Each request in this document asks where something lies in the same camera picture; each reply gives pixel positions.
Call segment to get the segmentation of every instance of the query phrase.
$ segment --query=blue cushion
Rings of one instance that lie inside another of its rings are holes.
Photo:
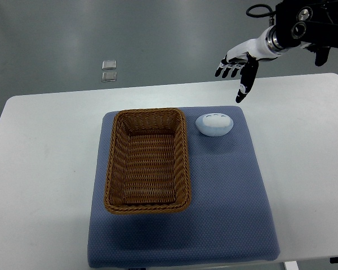
[[[104,208],[112,122],[103,118],[88,239],[90,267],[154,267],[275,260],[279,246],[270,205],[243,112],[236,106],[186,107],[192,202],[180,213],[114,215]],[[195,120],[229,115],[222,137]]]

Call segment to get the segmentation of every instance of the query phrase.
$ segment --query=robotic hand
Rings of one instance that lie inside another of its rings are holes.
[[[230,49],[221,60],[215,77],[224,70],[222,77],[226,78],[231,69],[233,69],[232,77],[235,77],[241,69],[241,85],[235,99],[240,103],[252,89],[259,61],[274,60],[287,51],[288,49],[284,49],[276,42],[275,26],[271,26],[257,39],[250,39]]]
[[[251,14],[256,7],[265,7],[269,12]],[[241,70],[237,103],[251,90],[259,61],[274,60],[290,48],[301,45],[301,48],[316,54],[315,64],[321,66],[327,61],[330,48],[338,48],[338,0],[284,0],[276,5],[274,12],[268,5],[256,4],[246,13],[250,17],[270,16],[270,27],[257,39],[230,49],[219,63],[216,77],[223,71],[222,77],[226,78],[231,69],[231,77],[235,77]]]

